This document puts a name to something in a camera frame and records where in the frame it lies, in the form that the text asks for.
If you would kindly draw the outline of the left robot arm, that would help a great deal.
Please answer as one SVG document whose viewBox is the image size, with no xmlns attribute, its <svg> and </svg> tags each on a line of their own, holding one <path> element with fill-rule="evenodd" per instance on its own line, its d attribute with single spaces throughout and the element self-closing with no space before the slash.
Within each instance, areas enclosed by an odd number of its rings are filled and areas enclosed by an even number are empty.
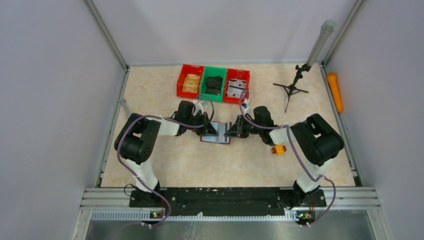
<svg viewBox="0 0 424 240">
<path fill-rule="evenodd" d="M 150 157 L 158 137 L 179 137 L 187 131 L 197 136 L 215 135 L 212 126 L 213 114 L 208 114 L 206 105 L 211 102 L 194 99 L 182 100 L 170 117 L 132 113 L 118 134 L 114 149 L 119 163 L 136 179 L 136 189 L 141 191 L 141 200 L 149 207 L 160 202 L 157 187 L 159 180 L 153 172 Z"/>
</svg>

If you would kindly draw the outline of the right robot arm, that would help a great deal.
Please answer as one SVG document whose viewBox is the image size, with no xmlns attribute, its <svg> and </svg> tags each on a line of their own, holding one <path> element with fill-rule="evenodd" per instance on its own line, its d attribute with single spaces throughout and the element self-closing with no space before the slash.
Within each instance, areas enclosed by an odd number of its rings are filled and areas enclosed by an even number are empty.
<svg viewBox="0 0 424 240">
<path fill-rule="evenodd" d="M 226 137 L 245 139 L 258 135 L 261 140 L 274 148 L 289 143 L 302 173 L 293 184 L 293 190 L 282 200 L 285 208 L 307 206 L 320 188 L 320 180 L 331 161 L 345 147 L 342 137 L 324 120 L 314 113 L 293 125 L 278 126 L 265 106 L 238 115 L 233 126 L 224 133 Z"/>
</svg>

